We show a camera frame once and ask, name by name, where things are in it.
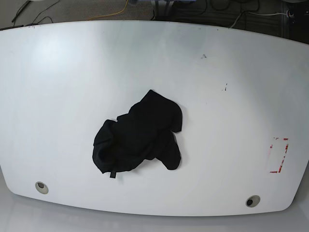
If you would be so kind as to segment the black t-shirt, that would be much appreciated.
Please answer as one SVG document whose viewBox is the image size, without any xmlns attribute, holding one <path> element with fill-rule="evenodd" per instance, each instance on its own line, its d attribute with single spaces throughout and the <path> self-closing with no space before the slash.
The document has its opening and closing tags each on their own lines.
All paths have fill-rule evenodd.
<svg viewBox="0 0 309 232">
<path fill-rule="evenodd" d="M 183 113 L 177 103 L 149 90 L 129 112 L 106 120 L 94 139 L 92 159 L 104 174 L 115 178 L 144 160 L 157 159 L 176 170 L 181 153 L 174 137 L 182 130 Z"/>
</svg>

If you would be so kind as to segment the right table grommet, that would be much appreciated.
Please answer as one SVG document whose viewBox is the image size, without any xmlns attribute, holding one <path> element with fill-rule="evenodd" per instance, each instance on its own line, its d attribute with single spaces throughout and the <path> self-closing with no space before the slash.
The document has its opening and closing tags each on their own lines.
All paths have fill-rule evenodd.
<svg viewBox="0 0 309 232">
<path fill-rule="evenodd" d="M 260 197 L 258 195 L 253 195 L 249 197 L 246 201 L 246 206 L 249 208 L 256 207 L 260 203 Z"/>
</svg>

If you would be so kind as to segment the table grommet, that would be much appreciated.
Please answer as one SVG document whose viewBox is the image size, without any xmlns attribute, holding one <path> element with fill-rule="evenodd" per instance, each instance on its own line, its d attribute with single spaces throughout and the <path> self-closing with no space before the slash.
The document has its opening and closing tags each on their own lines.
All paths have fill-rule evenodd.
<svg viewBox="0 0 309 232">
<path fill-rule="evenodd" d="M 258 195 L 253 195 L 249 197 L 246 201 L 246 206 L 249 208 L 256 207 L 260 203 L 260 197 Z"/>
<path fill-rule="evenodd" d="M 44 184 L 43 182 L 36 182 L 35 188 L 41 194 L 47 194 L 49 192 L 47 185 Z"/>
</svg>

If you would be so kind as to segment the red tape rectangle marking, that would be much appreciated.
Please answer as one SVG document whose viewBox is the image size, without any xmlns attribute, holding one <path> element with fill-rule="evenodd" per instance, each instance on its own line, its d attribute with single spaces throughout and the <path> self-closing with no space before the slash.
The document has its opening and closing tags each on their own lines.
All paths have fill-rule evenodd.
<svg viewBox="0 0 309 232">
<path fill-rule="evenodd" d="M 281 172 L 290 140 L 288 138 L 274 137 L 269 148 L 267 169 L 271 174 Z"/>
</svg>

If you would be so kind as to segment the left table grommet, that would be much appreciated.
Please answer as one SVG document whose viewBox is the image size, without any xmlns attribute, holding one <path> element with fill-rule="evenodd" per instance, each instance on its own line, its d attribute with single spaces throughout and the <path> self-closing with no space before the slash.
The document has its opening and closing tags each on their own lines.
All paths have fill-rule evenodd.
<svg viewBox="0 0 309 232">
<path fill-rule="evenodd" d="M 44 184 L 43 182 L 36 182 L 35 188 L 41 194 L 47 194 L 49 192 L 47 185 Z"/>
</svg>

